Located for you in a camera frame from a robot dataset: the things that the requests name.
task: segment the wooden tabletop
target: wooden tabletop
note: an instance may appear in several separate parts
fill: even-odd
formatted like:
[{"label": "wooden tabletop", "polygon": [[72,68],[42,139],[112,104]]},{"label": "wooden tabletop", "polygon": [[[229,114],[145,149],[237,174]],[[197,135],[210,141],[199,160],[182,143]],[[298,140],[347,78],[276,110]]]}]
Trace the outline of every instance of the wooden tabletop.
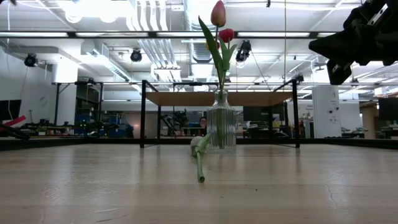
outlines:
[{"label": "wooden tabletop", "polygon": [[[215,101],[213,92],[148,92],[147,99],[158,106],[211,106]],[[231,92],[231,106],[273,106],[292,97],[291,92]]]},{"label": "wooden tabletop", "polygon": [[395,223],[398,152],[347,146],[85,144],[2,151],[0,220],[10,224]]}]

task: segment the shelf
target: shelf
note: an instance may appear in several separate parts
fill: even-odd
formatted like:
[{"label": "shelf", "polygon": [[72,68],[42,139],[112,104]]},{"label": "shelf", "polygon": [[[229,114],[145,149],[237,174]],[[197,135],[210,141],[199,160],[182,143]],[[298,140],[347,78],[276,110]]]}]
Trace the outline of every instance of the shelf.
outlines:
[{"label": "shelf", "polygon": [[[147,92],[147,99],[158,106],[211,106],[213,92]],[[291,92],[231,92],[228,103],[231,106],[274,106],[292,97]]]}]

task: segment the red tulip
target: red tulip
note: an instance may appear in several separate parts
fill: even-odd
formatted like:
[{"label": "red tulip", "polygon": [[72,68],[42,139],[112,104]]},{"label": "red tulip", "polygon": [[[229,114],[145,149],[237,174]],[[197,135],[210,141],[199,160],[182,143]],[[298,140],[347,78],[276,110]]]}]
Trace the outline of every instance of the red tulip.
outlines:
[{"label": "red tulip", "polygon": [[[207,44],[207,42],[205,43],[205,47],[207,50],[209,50],[209,45]],[[217,49],[220,49],[220,43],[217,42]]]},{"label": "red tulip", "polygon": [[224,43],[229,43],[231,40],[234,39],[234,30],[232,29],[225,29],[221,30],[218,33],[218,37],[224,41]]},{"label": "red tulip", "polygon": [[217,27],[223,27],[226,24],[225,7],[221,0],[216,3],[211,12],[211,23]]}]

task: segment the ribbed glass vase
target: ribbed glass vase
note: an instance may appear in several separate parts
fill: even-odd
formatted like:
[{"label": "ribbed glass vase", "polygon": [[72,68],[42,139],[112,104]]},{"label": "ribbed glass vase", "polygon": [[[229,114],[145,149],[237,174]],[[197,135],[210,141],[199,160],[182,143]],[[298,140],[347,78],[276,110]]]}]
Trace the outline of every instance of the ribbed glass vase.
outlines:
[{"label": "ribbed glass vase", "polygon": [[227,97],[226,90],[217,90],[215,102],[207,110],[207,133],[211,134],[207,153],[210,154],[236,150],[236,114]]}]

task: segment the tulip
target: tulip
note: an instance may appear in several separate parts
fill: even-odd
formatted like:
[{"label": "tulip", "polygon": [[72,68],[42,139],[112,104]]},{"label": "tulip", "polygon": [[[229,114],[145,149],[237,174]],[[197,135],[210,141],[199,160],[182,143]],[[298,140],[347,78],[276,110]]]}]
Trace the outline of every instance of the tulip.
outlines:
[{"label": "tulip", "polygon": [[225,29],[221,30],[218,33],[218,37],[224,41],[224,43],[229,43],[231,40],[234,39],[234,30],[232,29]]},{"label": "tulip", "polygon": [[217,27],[223,27],[226,24],[225,7],[221,0],[216,3],[211,12],[211,23]]},{"label": "tulip", "polygon": [[[207,50],[209,50],[209,45],[207,44],[207,42],[205,43],[205,47],[206,47]],[[217,42],[217,49],[220,49],[220,43],[219,42]]]}]

